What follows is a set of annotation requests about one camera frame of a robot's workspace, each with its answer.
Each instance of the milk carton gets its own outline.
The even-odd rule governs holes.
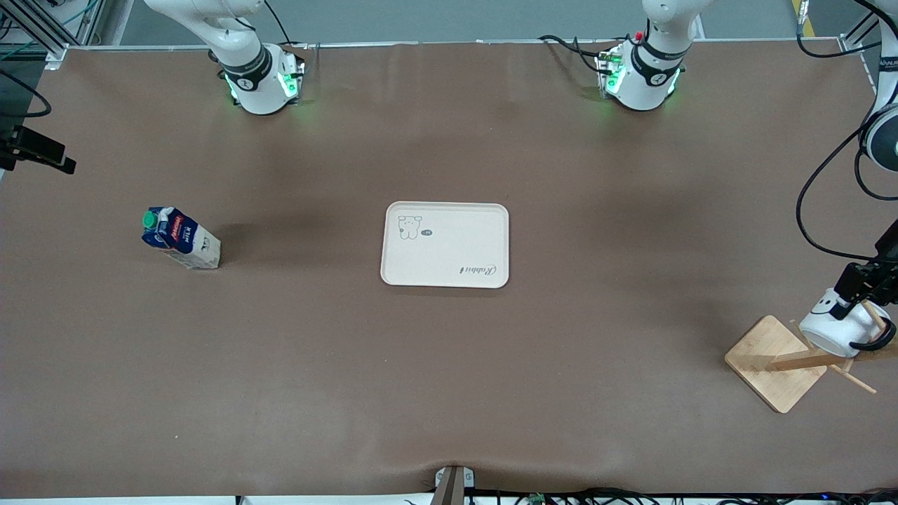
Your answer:
[[[174,207],[146,211],[143,239],[189,269],[218,268],[221,241]]]

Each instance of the table surface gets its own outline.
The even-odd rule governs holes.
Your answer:
[[[307,56],[304,103],[272,117],[202,52],[74,50],[41,80],[54,112],[29,124],[78,169],[4,177],[0,495],[416,492],[446,464],[527,491],[898,484],[898,362],[852,370],[879,394],[828,374],[782,415],[723,360],[841,273],[793,213],[871,103],[858,58],[696,44],[638,113],[557,46]],[[894,208],[851,155],[807,222],[870,253]],[[508,284],[385,285],[397,200],[506,206]],[[145,246],[154,205],[222,267]]]

